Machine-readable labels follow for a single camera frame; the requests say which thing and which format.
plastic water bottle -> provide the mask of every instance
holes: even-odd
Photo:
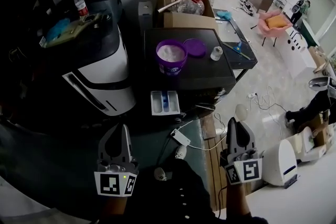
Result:
[[[79,17],[81,20],[84,20],[84,18],[89,14],[88,8],[85,4],[85,0],[73,0],[75,2],[75,6],[77,7]]]
[[[182,0],[178,3],[177,12],[203,15],[204,3],[202,0]]]

purple lid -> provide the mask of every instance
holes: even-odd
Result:
[[[206,46],[202,41],[196,38],[187,39],[183,45],[188,51],[188,55],[195,58],[202,58],[206,54]]]

purple container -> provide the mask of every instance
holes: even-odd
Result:
[[[157,52],[164,45],[175,45],[177,47],[180,47],[184,51],[183,60],[178,61],[178,62],[167,62],[167,61],[161,59]],[[183,44],[181,42],[178,42],[177,40],[174,40],[174,39],[163,40],[156,47],[156,60],[159,64],[160,71],[162,73],[166,74],[167,76],[178,75],[178,73],[180,73],[182,67],[184,66],[185,62],[187,61],[187,57],[188,57],[188,52],[185,49],[185,47],[183,46]]]

blue object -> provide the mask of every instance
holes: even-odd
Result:
[[[217,12],[217,15],[221,18],[221,19],[224,19],[224,20],[231,20],[232,18],[232,14],[231,12]]]
[[[49,31],[46,37],[46,41],[50,42],[56,38],[58,38],[62,32],[67,28],[67,26],[70,24],[70,19],[65,18],[62,20],[59,20],[57,24],[55,24]]]
[[[237,51],[237,52],[240,52],[241,43],[242,43],[242,42],[239,42],[238,46],[233,47],[233,49],[234,49],[235,51]]]

person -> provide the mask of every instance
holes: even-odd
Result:
[[[299,127],[313,120],[319,113],[326,113],[330,111],[330,115],[324,117],[324,123],[318,126],[313,131],[313,136],[316,136],[319,132],[321,132],[324,128],[326,128],[329,124],[336,122],[336,94],[333,93],[333,90],[325,90],[318,92],[315,97],[310,101],[309,105],[305,108],[300,109],[299,111],[287,111],[285,114],[285,123],[286,126],[289,126],[290,121],[293,122],[294,132],[297,133]]]
[[[298,12],[293,13],[290,21],[293,23],[293,25],[295,25],[298,20],[301,18],[302,14],[307,14],[308,13],[308,9],[310,8],[310,1],[306,0],[303,1],[303,4],[300,6],[300,9]]]
[[[99,224],[121,223],[127,217],[134,218],[140,223],[142,220],[148,223],[201,223],[202,221],[203,223],[268,223],[265,219],[251,216],[243,184],[227,186],[227,219],[218,219],[210,207],[210,195],[201,177],[184,160],[186,152],[185,146],[179,146],[175,156],[163,167],[165,170],[162,167],[155,169],[156,180],[153,179],[153,182],[147,180],[148,187],[139,185],[140,173],[137,177],[138,185],[135,185],[134,191],[142,191],[141,202],[134,202],[134,210],[126,209],[125,212],[127,199],[112,198],[105,206]],[[168,167],[172,171],[172,178],[169,180],[167,180]]]

